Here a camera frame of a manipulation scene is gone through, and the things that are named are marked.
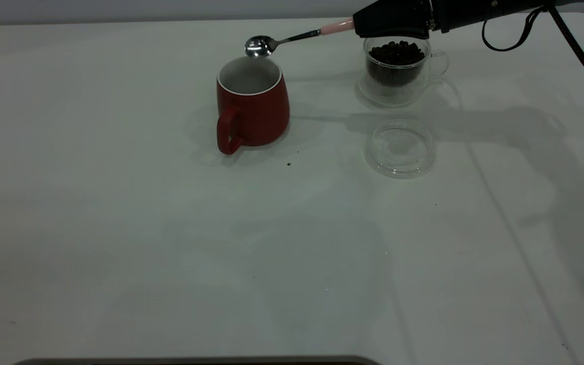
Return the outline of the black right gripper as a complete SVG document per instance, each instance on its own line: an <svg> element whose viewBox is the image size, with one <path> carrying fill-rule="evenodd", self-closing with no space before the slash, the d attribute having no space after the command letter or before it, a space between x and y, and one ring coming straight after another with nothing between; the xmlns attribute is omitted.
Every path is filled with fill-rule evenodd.
<svg viewBox="0 0 584 365"><path fill-rule="evenodd" d="M425 21L431 10L440 31L446 33L525 9L525 1L375 1L355 12L354 29L362 39L404 36L426 40L430 35Z"/></svg>

